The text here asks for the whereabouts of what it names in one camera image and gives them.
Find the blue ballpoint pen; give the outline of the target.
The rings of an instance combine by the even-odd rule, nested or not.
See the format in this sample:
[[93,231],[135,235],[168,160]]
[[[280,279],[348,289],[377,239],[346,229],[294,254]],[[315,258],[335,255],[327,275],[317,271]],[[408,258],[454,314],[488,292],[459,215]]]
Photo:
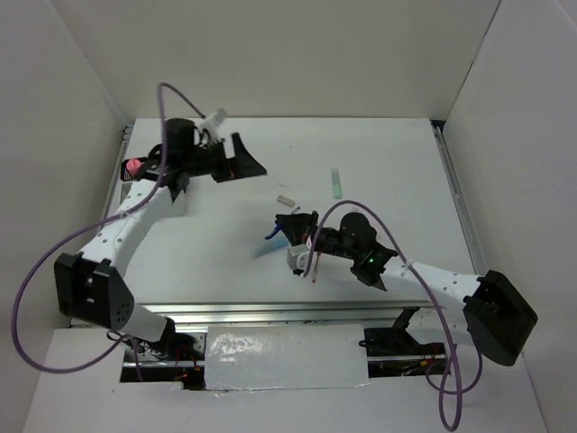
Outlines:
[[[294,209],[291,210],[290,214],[294,215],[296,214],[299,210],[301,209],[301,207],[295,207]],[[279,232],[281,231],[281,224],[278,222],[275,222],[275,226],[274,228],[271,230],[271,232],[266,235],[264,237],[265,240],[270,240],[272,238],[274,238]]]

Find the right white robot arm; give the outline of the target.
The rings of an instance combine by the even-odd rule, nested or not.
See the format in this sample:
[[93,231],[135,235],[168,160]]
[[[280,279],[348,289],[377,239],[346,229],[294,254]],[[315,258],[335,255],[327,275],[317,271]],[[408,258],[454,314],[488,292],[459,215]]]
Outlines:
[[278,214],[275,223],[288,238],[287,263],[296,275],[305,273],[312,253],[351,261],[353,276],[382,291],[397,291],[416,298],[435,299],[446,326],[431,314],[410,314],[393,333],[395,347],[415,353],[447,329],[457,345],[470,345],[492,362],[516,363],[537,323],[537,314],[503,273],[485,275],[449,272],[404,260],[381,244],[369,219],[359,212],[345,214],[339,227],[321,227],[318,214]]

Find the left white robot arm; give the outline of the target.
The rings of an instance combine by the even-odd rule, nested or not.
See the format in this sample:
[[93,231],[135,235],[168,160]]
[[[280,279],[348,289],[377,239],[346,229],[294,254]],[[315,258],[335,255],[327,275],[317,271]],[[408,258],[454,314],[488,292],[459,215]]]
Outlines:
[[266,174],[238,133],[231,136],[233,157],[226,156],[218,134],[226,117],[217,109],[199,123],[170,118],[163,124],[164,143],[123,162],[122,173],[132,183],[114,216],[99,224],[95,237],[76,254],[63,253],[54,263],[62,314],[144,340],[159,360],[177,352],[173,323],[137,304],[124,275],[152,226],[175,215],[191,178],[209,175],[226,182]]

